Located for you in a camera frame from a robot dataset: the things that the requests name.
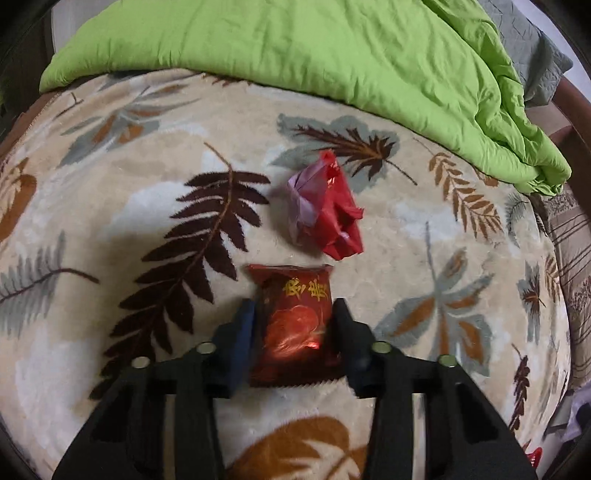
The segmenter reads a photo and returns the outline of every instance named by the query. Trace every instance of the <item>metal screw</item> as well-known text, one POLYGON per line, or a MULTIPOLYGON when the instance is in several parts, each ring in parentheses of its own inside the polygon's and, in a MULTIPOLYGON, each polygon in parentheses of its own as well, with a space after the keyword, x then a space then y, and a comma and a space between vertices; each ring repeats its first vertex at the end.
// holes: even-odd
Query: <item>metal screw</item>
POLYGON ((147 356, 139 356, 134 358, 131 362, 131 366, 134 368, 146 368, 150 364, 150 359, 147 356))
POLYGON ((374 342, 372 343, 371 349, 376 353, 390 353, 392 346, 388 342, 374 342))
POLYGON ((457 365, 457 360, 456 357, 454 357, 453 355, 442 355, 439 357, 439 359, 437 360, 440 364, 442 364, 444 367, 455 367, 457 365))
POLYGON ((216 344, 212 342, 203 342, 197 345, 197 351, 202 355, 209 355, 217 350, 216 344))

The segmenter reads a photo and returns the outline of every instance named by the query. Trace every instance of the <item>green comforter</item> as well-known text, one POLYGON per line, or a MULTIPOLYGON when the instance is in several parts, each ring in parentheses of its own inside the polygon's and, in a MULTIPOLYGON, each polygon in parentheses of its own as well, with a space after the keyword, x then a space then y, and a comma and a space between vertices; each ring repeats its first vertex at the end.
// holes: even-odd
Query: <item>green comforter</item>
POLYGON ((42 92, 114 70, 185 67, 313 93, 439 142, 524 192, 570 167, 526 118, 476 0, 125 0, 57 53, 42 92))

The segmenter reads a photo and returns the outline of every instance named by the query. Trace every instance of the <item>red plastic bag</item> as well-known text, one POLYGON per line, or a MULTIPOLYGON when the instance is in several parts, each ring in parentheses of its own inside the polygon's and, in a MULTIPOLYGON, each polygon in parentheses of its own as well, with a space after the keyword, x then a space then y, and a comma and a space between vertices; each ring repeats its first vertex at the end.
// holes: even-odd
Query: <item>red plastic bag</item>
POLYGON ((301 236, 307 235, 335 260, 363 252, 356 223, 363 218, 363 210, 355 205, 332 151, 320 152, 318 161, 290 178, 288 191, 294 242, 299 243, 301 236))
POLYGON ((247 268, 261 286, 260 307, 265 319, 251 385, 280 387, 340 378, 340 357, 326 335, 332 315, 332 267, 247 268))

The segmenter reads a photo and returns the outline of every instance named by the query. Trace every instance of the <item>brown fern leaf print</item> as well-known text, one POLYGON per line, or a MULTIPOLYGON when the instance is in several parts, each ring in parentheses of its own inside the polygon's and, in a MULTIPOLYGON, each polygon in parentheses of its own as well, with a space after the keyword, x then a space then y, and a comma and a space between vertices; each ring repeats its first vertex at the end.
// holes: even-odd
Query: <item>brown fern leaf print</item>
POLYGON ((139 290, 119 304, 130 314, 111 332, 117 341, 104 353, 109 359, 100 373, 104 380, 91 392, 92 399, 101 398, 134 358, 147 356, 155 361, 152 336, 160 348, 173 353, 165 316, 183 332, 193 333, 194 310, 187 289, 213 303, 204 264, 236 280, 236 267, 222 233, 236 248, 247 251, 241 220, 252 226, 261 225, 251 204, 264 205, 268 201, 249 184, 268 184, 269 179, 258 173, 234 171, 215 148, 207 143, 206 146, 228 170, 202 173, 186 183, 193 190, 177 200, 187 205, 171 217, 182 219, 183 223, 168 232, 165 238, 169 240, 164 245, 142 259, 166 263, 139 276, 135 280, 139 290))
POLYGON ((239 79, 236 77, 230 77, 229 75, 213 75, 211 73, 204 73, 204 79, 212 79, 212 85, 220 83, 222 88, 225 88, 229 85, 234 85, 235 83, 246 82, 247 85, 252 85, 252 82, 244 79, 239 79))
POLYGON ((560 276, 558 275, 556 258, 550 254, 546 257, 544 279, 548 295, 556 303, 560 299, 560 276))
POLYGON ((488 240, 491 232, 503 231, 495 204, 476 191, 449 155, 443 152, 434 155, 429 162, 429 171, 435 172, 435 185, 442 185, 443 200, 451 199, 453 216, 456 221, 462 219, 465 232, 468 223, 472 227, 474 238, 482 235, 488 240))
POLYGON ((490 175, 487 175, 486 173, 482 173, 474 165, 472 166, 472 168, 474 169, 476 176, 484 182, 484 185, 486 185, 487 187, 498 187, 499 186, 499 181, 496 178, 491 177, 490 175))
POLYGON ((347 158, 345 165, 356 163, 352 177, 367 167, 369 169, 368 179, 371 180, 382 169, 384 163, 387 163, 402 173, 413 185, 417 185, 417 182, 408 173, 389 160, 394 145, 394 142, 388 141, 389 138, 374 134, 364 140, 356 128, 347 128, 345 131, 348 136, 326 129, 317 129, 310 125, 300 125, 295 131, 298 135, 305 135, 329 144, 337 157, 347 158))
POLYGON ((510 431, 515 433, 517 430, 519 430, 521 424, 519 419, 525 413, 527 389, 530 386, 530 381, 527 378, 530 374, 530 368, 527 366, 527 355, 521 356, 521 353, 519 352, 517 347, 513 344, 511 345, 517 352, 517 355, 519 355, 519 367, 517 367, 517 371, 515 372, 515 376, 513 377, 513 382, 515 384, 515 391, 513 392, 513 395, 515 396, 515 408, 513 409, 511 421, 509 422, 510 431))

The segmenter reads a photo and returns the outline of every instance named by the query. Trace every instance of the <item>bedsheet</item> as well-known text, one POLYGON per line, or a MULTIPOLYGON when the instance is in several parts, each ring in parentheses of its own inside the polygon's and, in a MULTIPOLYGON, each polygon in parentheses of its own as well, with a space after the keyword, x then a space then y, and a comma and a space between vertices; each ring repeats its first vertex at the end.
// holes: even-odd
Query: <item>bedsheet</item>
POLYGON ((342 101, 430 138, 523 193, 570 177, 476 0, 126 0, 51 60, 42 92, 115 70, 183 67, 342 101))
MULTIPOLYGON (((182 355, 254 295, 250 262, 334 264, 333 297, 409 355, 456 355, 528 452, 569 379, 528 198, 350 106, 188 70, 103 75, 14 146, 0 209, 0 414, 43 479, 132 358, 182 355), (365 210, 365 252, 341 262, 291 243, 281 193, 325 148, 365 210)), ((229 477, 359 478, 372 408, 344 380, 244 387, 216 402, 229 477)))

